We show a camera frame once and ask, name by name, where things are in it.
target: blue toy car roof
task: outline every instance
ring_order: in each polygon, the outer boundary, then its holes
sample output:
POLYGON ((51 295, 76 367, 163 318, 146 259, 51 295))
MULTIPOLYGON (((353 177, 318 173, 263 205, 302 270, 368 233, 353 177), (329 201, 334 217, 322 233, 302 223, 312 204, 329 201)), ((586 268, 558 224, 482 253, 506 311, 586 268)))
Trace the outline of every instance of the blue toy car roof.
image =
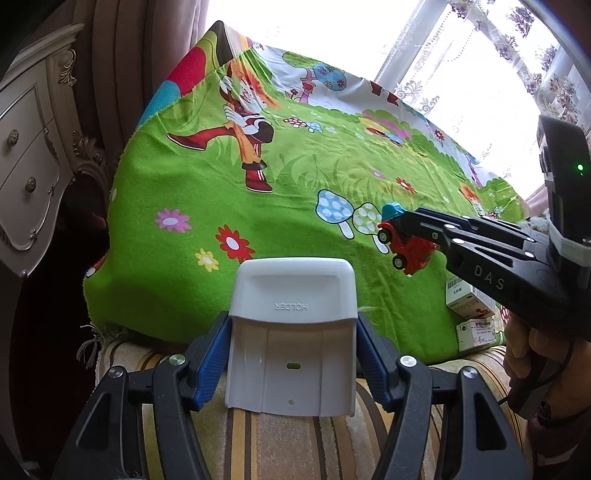
POLYGON ((406 210, 398 202, 389 202, 382 207, 382 221, 391 220, 406 213, 406 210))

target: toy car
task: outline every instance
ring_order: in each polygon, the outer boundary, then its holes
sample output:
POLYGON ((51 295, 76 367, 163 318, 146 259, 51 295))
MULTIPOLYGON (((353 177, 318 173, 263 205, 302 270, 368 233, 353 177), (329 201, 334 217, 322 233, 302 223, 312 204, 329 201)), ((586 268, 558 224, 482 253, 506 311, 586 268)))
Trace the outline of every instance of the toy car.
POLYGON ((397 202, 384 205, 382 223, 378 225, 378 240, 384 245, 389 244, 396 270, 404 270, 405 275, 414 275, 427 266, 437 245, 417 236, 400 235, 392 221, 404 212, 397 202))

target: pink flower print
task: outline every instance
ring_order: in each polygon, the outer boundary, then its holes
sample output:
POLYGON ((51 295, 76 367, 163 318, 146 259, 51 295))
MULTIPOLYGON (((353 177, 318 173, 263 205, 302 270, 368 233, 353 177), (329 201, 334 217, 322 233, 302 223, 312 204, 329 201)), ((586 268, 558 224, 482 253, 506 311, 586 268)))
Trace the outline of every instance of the pink flower print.
POLYGON ((185 233, 186 230, 190 230, 192 227, 186 223, 189 221, 189 215, 181 215, 181 211, 176 209, 170 211, 167 208, 163 209, 162 212, 157 212, 158 218, 154 220, 160 228, 166 228, 169 232, 176 230, 179 233, 185 233))

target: window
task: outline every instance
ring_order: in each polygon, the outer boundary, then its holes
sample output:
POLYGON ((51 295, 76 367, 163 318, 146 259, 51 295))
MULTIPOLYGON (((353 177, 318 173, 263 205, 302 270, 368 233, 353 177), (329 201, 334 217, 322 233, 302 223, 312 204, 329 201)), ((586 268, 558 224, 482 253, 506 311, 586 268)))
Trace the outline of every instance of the window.
POLYGON ((591 141, 591 93, 550 30, 518 0, 374 0, 303 6, 213 1, 224 20, 268 44, 375 79, 528 197, 543 184, 541 113, 591 141))

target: drawer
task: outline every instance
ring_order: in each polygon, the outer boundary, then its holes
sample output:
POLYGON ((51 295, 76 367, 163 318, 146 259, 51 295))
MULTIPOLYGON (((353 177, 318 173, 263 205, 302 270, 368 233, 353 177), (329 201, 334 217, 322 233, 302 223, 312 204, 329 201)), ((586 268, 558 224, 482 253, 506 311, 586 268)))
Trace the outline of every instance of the drawer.
POLYGON ((0 113, 0 186, 43 125, 37 85, 29 85, 0 113))
MULTIPOLYGON (((57 136, 55 122, 48 127, 51 136, 57 136)), ((34 138, 0 187, 0 236, 17 251, 31 248, 52 201, 59 202, 54 190, 61 167, 49 133, 45 128, 34 138)))

